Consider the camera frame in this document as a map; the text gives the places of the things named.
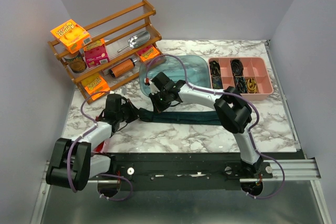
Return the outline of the dark green necktie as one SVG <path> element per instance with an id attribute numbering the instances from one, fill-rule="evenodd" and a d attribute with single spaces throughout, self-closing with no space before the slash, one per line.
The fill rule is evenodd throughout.
<path id="1" fill-rule="evenodd" d="M 162 112 L 154 113 L 152 123 L 221 125 L 215 111 L 204 112 Z"/>

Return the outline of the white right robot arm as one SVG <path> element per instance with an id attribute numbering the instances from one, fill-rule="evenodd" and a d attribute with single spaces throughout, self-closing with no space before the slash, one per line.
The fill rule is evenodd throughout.
<path id="1" fill-rule="evenodd" d="M 240 151 L 242 173 L 249 178 L 260 172 L 262 158 L 256 147 L 251 129 L 252 110 L 257 118 L 259 114 L 255 106 L 240 95 L 234 87 L 219 91 L 203 88 L 188 83 L 186 80 L 174 82 L 163 72 L 152 80 L 145 78 L 145 85 L 150 87 L 149 95 L 153 109 L 157 113 L 163 112 L 173 102 L 198 104 L 213 109 L 225 130 L 232 133 Z"/>

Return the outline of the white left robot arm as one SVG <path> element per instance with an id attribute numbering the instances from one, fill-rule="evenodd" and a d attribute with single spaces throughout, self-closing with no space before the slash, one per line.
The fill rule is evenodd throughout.
<path id="1" fill-rule="evenodd" d="M 153 111 L 138 109 L 119 94 L 107 95 L 105 108 L 93 120 L 92 127 L 72 139 L 59 138 L 55 142 L 46 174 L 47 184 L 77 192 L 85 188 L 89 178 L 98 174 L 112 179 L 117 170 L 111 158 L 99 154 L 92 159 L 91 152 L 112 137 L 122 122 L 150 121 L 153 115 Z"/>

